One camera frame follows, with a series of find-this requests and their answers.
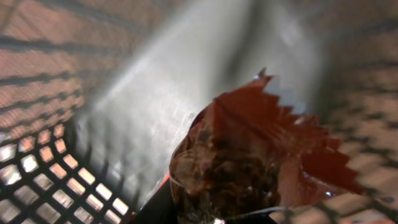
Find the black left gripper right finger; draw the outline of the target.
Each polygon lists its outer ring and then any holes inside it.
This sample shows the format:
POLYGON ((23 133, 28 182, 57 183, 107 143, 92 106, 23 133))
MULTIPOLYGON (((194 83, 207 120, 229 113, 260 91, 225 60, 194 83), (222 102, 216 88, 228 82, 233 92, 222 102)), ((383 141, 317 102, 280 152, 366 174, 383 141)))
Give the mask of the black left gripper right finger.
POLYGON ((277 222, 269 214, 257 213, 228 218, 225 220, 225 224, 277 224, 277 222))

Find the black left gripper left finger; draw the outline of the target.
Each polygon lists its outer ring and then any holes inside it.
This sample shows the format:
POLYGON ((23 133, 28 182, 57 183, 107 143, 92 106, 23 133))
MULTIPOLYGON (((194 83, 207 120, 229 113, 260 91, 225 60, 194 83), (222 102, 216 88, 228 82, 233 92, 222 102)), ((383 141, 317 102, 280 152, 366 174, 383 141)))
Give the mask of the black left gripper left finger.
POLYGON ((177 211, 172 198, 170 179, 163 181, 155 194, 130 219, 129 224, 177 224, 177 211))

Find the red candy bar wrapper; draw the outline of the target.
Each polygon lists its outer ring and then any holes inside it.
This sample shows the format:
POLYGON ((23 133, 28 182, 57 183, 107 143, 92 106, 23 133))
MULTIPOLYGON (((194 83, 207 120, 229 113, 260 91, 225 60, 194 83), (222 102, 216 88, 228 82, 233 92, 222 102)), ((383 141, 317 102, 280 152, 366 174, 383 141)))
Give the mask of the red candy bar wrapper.
POLYGON ((340 140, 282 95, 262 70, 197 115, 169 165, 179 223, 235 222, 364 193, 340 140))

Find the grey plastic basket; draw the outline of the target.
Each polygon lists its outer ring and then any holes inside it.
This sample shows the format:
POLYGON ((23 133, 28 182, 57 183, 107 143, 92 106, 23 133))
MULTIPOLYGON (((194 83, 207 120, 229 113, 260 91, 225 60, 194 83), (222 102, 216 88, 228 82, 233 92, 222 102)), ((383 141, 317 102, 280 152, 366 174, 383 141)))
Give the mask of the grey plastic basket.
POLYGON ((397 222, 396 1, 1 2, 1 222, 129 223, 217 95, 275 75, 364 195, 277 223, 397 222))

